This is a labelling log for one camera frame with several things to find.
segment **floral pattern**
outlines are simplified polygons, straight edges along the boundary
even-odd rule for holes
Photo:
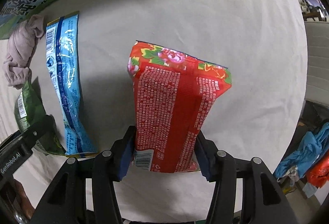
[[[135,76],[140,69],[140,62],[148,62],[151,64],[186,70],[186,60],[188,58],[195,60],[194,57],[179,51],[137,41],[131,50],[127,69],[131,76]],[[218,78],[228,88],[230,88],[230,85],[232,84],[231,73],[227,68],[220,65],[198,60],[198,73]]]
[[[129,57],[127,69],[129,75],[135,76],[135,74],[139,70],[139,57]]]
[[[227,84],[232,84],[231,73],[227,68],[220,65],[199,61],[199,70],[203,70],[207,75],[224,80]]]

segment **blue snack bag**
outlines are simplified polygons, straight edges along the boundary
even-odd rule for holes
[[[97,149],[79,120],[78,14],[74,12],[47,24],[46,65],[62,109],[65,155],[83,158],[97,153]]]

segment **gray cloth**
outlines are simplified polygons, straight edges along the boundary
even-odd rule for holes
[[[12,33],[2,65],[8,86],[25,83],[30,72],[26,66],[36,44],[36,37],[41,38],[43,34],[43,16],[39,15],[33,15],[29,20],[23,21]]]

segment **blue plastic bag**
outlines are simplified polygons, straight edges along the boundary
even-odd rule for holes
[[[79,158],[93,155],[97,149],[79,120],[78,13],[48,23],[46,65],[62,109],[67,148],[65,155]]]
[[[306,171],[328,151],[328,137],[329,122],[325,123],[317,134],[308,131],[302,138],[298,149],[279,163],[274,171],[274,177],[282,178],[291,167],[296,166],[298,177],[303,178]]]

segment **barcode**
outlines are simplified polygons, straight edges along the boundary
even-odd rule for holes
[[[134,163],[135,166],[150,170],[152,164],[154,150],[135,151]]]
[[[25,111],[25,106],[24,106],[24,101],[23,101],[23,93],[19,95],[19,98],[17,100],[17,103],[19,105],[19,116],[20,118],[26,117],[26,111]]]
[[[50,54],[54,52],[54,38],[55,38],[55,27],[47,30],[46,35],[46,53]]]

